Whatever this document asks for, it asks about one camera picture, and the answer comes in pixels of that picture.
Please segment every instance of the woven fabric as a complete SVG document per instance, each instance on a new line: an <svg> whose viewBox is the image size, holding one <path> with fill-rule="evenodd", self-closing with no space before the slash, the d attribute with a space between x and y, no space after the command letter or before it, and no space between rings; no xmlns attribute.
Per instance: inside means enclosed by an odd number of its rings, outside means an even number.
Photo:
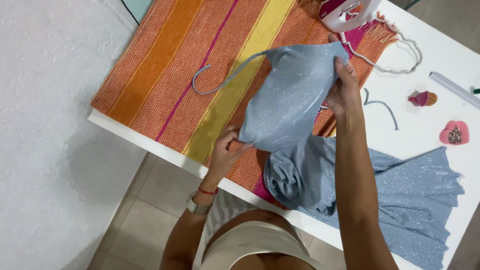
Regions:
<svg viewBox="0 0 480 270"><path fill-rule="evenodd" d="M313 1L155 0L130 45L92 100L92 106L129 128L208 167L215 139L224 126L242 123L250 98L271 70L264 57L221 90L215 88L250 55L294 44L324 44L330 32ZM346 33L358 53L377 61L394 33L370 23ZM372 66L351 59L362 85ZM330 110L318 114L313 134L335 127ZM239 147L234 143L232 148ZM250 149L227 178L278 204L265 190L262 171L268 153Z"/></svg>

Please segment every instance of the textured wall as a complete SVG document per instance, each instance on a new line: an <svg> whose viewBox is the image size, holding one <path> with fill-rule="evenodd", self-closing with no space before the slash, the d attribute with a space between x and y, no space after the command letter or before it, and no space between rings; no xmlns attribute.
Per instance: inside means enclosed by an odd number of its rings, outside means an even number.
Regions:
<svg viewBox="0 0 480 270"><path fill-rule="evenodd" d="M119 0L0 1L0 269L86 269L145 151L88 122Z"/></svg>

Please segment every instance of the white rope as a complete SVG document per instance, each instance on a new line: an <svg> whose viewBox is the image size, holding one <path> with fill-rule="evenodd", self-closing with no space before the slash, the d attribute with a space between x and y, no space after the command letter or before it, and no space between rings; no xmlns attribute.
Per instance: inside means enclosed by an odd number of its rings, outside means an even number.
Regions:
<svg viewBox="0 0 480 270"><path fill-rule="evenodd" d="M355 15L358 15L359 13L358 13L358 12L347 12L347 14L350 15L350 16L355 16ZM406 41L406 42L411 42L411 43L413 44L413 46L415 47L415 49L416 49L417 52L419 53L420 59L419 59L419 61L415 64L415 66L412 67L412 69L410 69L410 70L404 69L404 70L396 71L396 70L392 70L392 69L391 69L391 70L387 70L387 69L382 68L382 67L379 66L378 64L370 61L370 60L369 60L368 58L366 58L365 56L357 53L357 52L352 48L352 45L350 44L350 41L347 41L347 38L345 37L345 33L344 33L344 32L340 33L340 38L342 39L342 43L343 43L344 45L347 45L348 48L350 48L350 51L353 53L353 55L358 56L358 57L364 59L367 63L369 63L370 65L374 66L375 68L379 69L379 70L382 71L382 72L392 73L392 74L410 74L410 73L414 73L414 72L417 70L418 66L420 66L420 64L421 64L422 61L423 61L423 54L422 54L420 48L418 47L417 42L416 42L415 40L405 38L405 36L403 35L403 33L402 33L398 28L395 28L395 27L393 27L391 24L389 24L389 23L387 22L387 20L380 20L379 18L376 18L376 20L377 20L378 22L380 22L380 23L386 24L390 30L392 30L392 31L394 31L395 33L399 34L399 35L402 37L402 40L404 40L404 41Z"/></svg>

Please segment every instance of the white top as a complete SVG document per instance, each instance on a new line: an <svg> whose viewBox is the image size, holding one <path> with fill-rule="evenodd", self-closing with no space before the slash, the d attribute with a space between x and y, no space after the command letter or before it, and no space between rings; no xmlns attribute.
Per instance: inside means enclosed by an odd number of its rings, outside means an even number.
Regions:
<svg viewBox="0 0 480 270"><path fill-rule="evenodd" d="M439 135L450 120L464 121L470 130L468 144L447 146L450 167L462 174L459 181L465 194L458 196L458 207L453 208L446 224L446 229L451 233L446 242L449 249L443 260L446 269L480 202L480 110L430 79L429 74L432 71L439 72L464 89L472 86L479 88L480 55L388 1L382 1L378 9L407 38L417 41L424 58L422 65L413 74L383 74L375 69L370 74L365 83L370 91L370 100L386 102L392 108L400 130L394 130L392 117L383 105L367 105L363 110L368 146L399 159L408 159L442 146ZM409 45L399 41L383 52L378 64L389 69L405 69L412 67L416 61ZM437 103L431 107L413 106L407 102L407 97L415 90L437 94ZM208 171L190 158L96 110L93 110L89 120L199 177L203 178ZM226 178L220 182L219 187L259 208L276 212L292 225L343 249L338 229L298 211L283 211ZM400 256L394 255L394 259L401 270L419 269Z"/></svg>
<svg viewBox="0 0 480 270"><path fill-rule="evenodd" d="M324 269L309 256L305 246L284 229L266 222L248 221L212 243L200 270L230 269L239 259L260 253L286 254L305 261L315 270Z"/></svg>

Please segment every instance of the steam iron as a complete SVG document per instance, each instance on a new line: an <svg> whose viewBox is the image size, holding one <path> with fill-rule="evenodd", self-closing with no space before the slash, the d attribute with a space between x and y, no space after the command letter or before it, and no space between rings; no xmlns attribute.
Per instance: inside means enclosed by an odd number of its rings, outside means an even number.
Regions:
<svg viewBox="0 0 480 270"><path fill-rule="evenodd" d="M326 0L320 5L318 17L333 32L343 33L373 21L382 0ZM355 17L347 21L347 12L361 6Z"/></svg>

